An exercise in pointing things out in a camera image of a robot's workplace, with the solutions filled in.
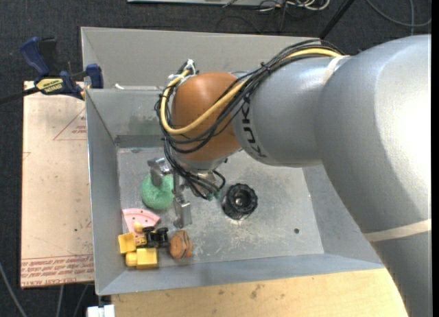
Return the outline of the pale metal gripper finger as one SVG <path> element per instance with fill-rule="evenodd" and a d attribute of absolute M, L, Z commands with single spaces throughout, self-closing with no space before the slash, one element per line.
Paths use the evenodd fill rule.
<path fill-rule="evenodd" d="M 176 200 L 174 202 L 174 210 L 176 212 L 176 219 L 174 220 L 174 226 L 176 228 L 184 228 L 192 224 L 190 202 L 186 200 Z"/>
<path fill-rule="evenodd" d="M 150 167 L 150 176 L 152 183 L 155 187 L 160 187 L 163 182 L 163 178 L 169 175 L 169 166 L 164 157 L 154 157 L 147 161 L 147 165 Z"/>

